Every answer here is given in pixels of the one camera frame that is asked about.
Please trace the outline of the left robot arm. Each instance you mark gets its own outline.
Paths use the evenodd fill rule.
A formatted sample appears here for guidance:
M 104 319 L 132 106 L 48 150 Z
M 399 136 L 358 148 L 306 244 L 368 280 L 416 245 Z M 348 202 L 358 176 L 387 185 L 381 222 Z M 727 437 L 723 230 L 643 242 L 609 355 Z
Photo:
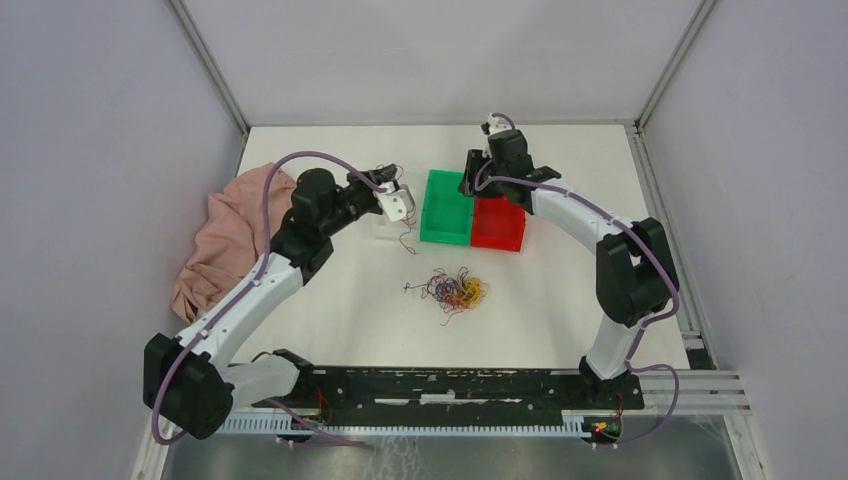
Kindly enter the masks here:
M 205 439 L 234 410 L 282 398 L 307 404 L 314 379 L 305 362 L 272 353 L 232 364 L 243 343 L 285 300 L 301 290 L 333 253 L 331 238 L 367 214 L 405 218 L 412 204 L 395 164 L 352 170 L 346 185 L 322 168 L 301 173 L 279 229 L 235 288 L 174 337 L 158 334 L 144 349 L 143 401 L 151 432 L 168 445 L 189 434 Z

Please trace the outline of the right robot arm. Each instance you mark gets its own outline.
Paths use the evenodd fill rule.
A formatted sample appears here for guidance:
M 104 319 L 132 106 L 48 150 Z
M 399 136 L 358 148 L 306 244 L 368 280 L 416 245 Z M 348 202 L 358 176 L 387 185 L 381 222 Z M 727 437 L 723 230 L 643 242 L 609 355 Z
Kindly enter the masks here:
M 524 134 L 489 123 L 487 145 L 472 149 L 458 191 L 505 199 L 576 239 L 595 258 L 595 296 L 603 317 L 577 382 L 580 400 L 602 408 L 635 373 L 632 359 L 648 326 L 680 308 L 679 279 L 663 225 L 632 220 L 577 192 L 549 166 L 535 166 Z

